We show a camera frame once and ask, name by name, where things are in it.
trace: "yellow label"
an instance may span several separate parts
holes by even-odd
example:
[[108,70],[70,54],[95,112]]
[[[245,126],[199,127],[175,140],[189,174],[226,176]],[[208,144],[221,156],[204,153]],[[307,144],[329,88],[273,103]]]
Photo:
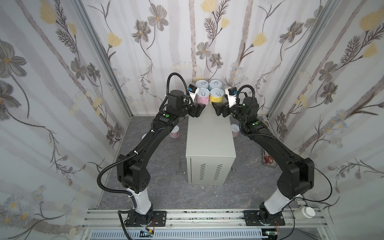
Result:
[[222,103],[223,102],[223,96],[217,98],[215,96],[210,95],[209,100],[213,103]]

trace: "gray metal box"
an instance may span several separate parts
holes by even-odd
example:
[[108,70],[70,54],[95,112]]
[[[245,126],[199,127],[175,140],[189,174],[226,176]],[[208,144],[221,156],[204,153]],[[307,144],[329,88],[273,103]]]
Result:
[[236,158],[229,117],[209,103],[198,118],[188,118],[188,184],[223,185]]

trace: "metal corner post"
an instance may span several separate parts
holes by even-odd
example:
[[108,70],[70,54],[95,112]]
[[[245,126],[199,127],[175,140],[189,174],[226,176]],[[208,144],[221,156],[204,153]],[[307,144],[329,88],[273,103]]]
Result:
[[96,32],[93,28],[91,20],[89,19],[89,16],[88,16],[88,14],[84,8],[82,1],[81,0],[71,0],[71,2],[75,8],[75,11],[76,11],[78,17],[80,18],[81,23],[83,24],[83,26],[87,32],[88,37],[91,40],[91,43],[92,43],[97,55],[99,56],[105,70],[107,71],[107,75],[109,76],[109,78],[111,80],[111,84],[112,84],[113,88],[115,89],[116,94],[118,95],[118,98],[120,99],[121,103],[124,106],[124,110],[125,110],[126,114],[128,115],[128,117],[132,117],[133,116],[132,111],[129,108],[129,105],[126,101],[126,98],[125,98],[123,92],[121,91],[121,88],[119,86],[119,82],[113,73],[112,67],[111,67],[109,60],[108,60],[108,57],[107,57],[107,55],[103,49],[103,45],[101,44],[99,38],[96,35]]
[[288,72],[282,86],[280,87],[275,99],[272,102],[272,105],[270,107],[270,110],[268,112],[268,117],[275,114],[279,104],[283,100],[283,97],[285,94],[287,94],[287,91],[289,90],[289,87],[291,83],[293,82],[293,79],[295,78],[297,72],[300,70],[301,66],[303,65],[305,59],[311,52],[313,46],[315,45],[318,37],[320,36],[321,32],[324,30],[325,26],[327,25],[328,20],[331,18],[334,10],[338,6],[340,0],[328,0],[325,4],[324,10],[321,13],[318,21],[315,23],[313,30],[310,32],[310,35],[305,42],[303,48],[301,49],[298,57],[295,60],[294,65]]

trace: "wall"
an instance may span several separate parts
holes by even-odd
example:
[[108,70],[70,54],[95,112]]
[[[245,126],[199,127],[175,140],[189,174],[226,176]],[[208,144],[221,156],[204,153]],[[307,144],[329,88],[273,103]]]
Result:
[[[384,234],[383,7],[341,1],[271,117],[280,139],[331,180],[331,198],[315,205],[338,240]],[[321,200],[329,191],[315,172],[306,197]]]
[[128,118],[69,1],[2,1],[0,40],[1,237],[80,239]]
[[266,114],[325,3],[83,0],[133,113],[149,115],[174,71],[187,84],[251,84]]

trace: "white bottle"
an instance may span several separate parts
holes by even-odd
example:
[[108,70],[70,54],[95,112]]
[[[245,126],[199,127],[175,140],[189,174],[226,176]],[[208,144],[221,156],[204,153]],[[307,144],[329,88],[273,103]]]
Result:
[[302,207],[293,211],[293,216],[298,221],[304,221],[315,216],[315,212],[311,207]]

